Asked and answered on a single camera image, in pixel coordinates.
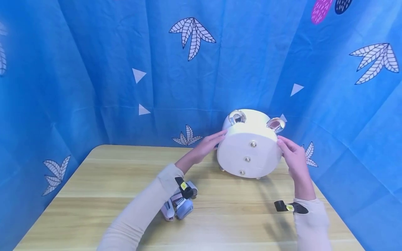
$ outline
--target hand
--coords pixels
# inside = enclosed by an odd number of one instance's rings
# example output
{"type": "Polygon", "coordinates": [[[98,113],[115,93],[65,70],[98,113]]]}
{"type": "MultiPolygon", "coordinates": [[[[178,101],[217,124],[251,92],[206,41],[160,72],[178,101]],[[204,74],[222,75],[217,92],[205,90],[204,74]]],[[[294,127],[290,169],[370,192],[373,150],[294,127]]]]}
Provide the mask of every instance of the hand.
{"type": "Polygon", "coordinates": [[[184,174],[194,165],[200,163],[207,154],[215,149],[224,138],[227,130],[220,131],[210,136],[206,136],[201,142],[176,162],[177,168],[184,174]]]}
{"type": "Polygon", "coordinates": [[[293,179],[310,179],[304,148],[282,136],[278,136],[277,144],[289,166],[290,176],[293,179]]]}
{"type": "Polygon", "coordinates": [[[295,182],[295,198],[301,200],[315,200],[313,182],[307,168],[304,148],[282,136],[278,136],[277,144],[283,152],[289,174],[295,182]]]}

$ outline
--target blue backdrop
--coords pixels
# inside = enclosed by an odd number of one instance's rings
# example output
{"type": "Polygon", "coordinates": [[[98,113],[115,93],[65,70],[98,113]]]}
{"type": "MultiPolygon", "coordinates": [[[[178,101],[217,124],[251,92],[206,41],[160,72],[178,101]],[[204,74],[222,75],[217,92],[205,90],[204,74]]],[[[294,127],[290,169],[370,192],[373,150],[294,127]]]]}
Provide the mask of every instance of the blue backdrop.
{"type": "Polygon", "coordinates": [[[94,147],[193,147],[238,108],[287,120],[366,250],[402,247],[402,1],[0,6],[1,250],[94,147]]]}

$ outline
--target white robot part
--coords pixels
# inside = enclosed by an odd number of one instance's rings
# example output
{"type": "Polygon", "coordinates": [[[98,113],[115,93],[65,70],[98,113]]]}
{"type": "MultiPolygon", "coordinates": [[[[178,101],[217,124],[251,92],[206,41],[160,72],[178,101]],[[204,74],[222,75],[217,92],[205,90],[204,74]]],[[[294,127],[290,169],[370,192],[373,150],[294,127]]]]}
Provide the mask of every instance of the white robot part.
{"type": "Polygon", "coordinates": [[[167,220],[167,221],[174,220],[174,208],[173,208],[173,203],[170,199],[168,201],[166,201],[165,204],[163,204],[160,211],[162,212],[163,216],[165,217],[165,220],[167,220]]]}

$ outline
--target black wrist strap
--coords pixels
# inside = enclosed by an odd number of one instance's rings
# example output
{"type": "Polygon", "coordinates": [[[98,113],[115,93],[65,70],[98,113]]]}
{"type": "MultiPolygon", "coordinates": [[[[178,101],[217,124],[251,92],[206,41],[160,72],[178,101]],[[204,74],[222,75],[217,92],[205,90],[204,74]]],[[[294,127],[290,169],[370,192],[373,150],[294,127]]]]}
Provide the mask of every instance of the black wrist strap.
{"type": "Polygon", "coordinates": [[[283,200],[280,200],[280,201],[275,201],[274,205],[275,205],[277,212],[290,211],[290,212],[295,212],[298,214],[307,214],[308,213],[307,208],[305,208],[304,206],[300,205],[297,202],[285,204],[283,202],[283,200]]]}
{"type": "Polygon", "coordinates": [[[186,182],[184,182],[183,178],[176,177],[174,179],[176,180],[181,195],[183,196],[184,199],[191,198],[194,195],[193,189],[186,182]]]}

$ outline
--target pink pattern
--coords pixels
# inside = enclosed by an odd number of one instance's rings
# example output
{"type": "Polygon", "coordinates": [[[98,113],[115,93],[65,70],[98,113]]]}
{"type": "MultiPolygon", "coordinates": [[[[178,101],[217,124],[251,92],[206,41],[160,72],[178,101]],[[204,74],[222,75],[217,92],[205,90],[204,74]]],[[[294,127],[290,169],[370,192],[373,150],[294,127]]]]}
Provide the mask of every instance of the pink pattern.
{"type": "Polygon", "coordinates": [[[314,24],[321,23],[327,15],[333,0],[317,0],[311,13],[311,21],[314,24]]]}

